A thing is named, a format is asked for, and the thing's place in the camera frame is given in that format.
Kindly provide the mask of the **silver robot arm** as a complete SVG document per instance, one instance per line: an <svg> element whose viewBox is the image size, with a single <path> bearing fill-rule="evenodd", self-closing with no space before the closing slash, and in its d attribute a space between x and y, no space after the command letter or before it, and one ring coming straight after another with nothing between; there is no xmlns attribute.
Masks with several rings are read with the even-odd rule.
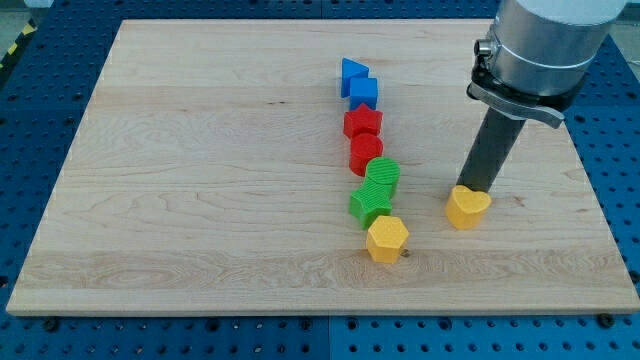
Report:
<svg viewBox="0 0 640 360"><path fill-rule="evenodd" d="M626 0L503 0L474 44L466 93L488 110L457 179L492 187L525 123L558 128Z"/></svg>

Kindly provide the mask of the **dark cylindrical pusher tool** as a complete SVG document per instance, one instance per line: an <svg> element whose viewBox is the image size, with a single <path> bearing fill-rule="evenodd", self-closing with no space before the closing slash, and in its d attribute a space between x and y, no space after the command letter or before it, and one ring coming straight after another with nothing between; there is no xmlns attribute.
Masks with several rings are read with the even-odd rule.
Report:
<svg viewBox="0 0 640 360"><path fill-rule="evenodd" d="M489 108L456 184L489 192L525 123Z"/></svg>

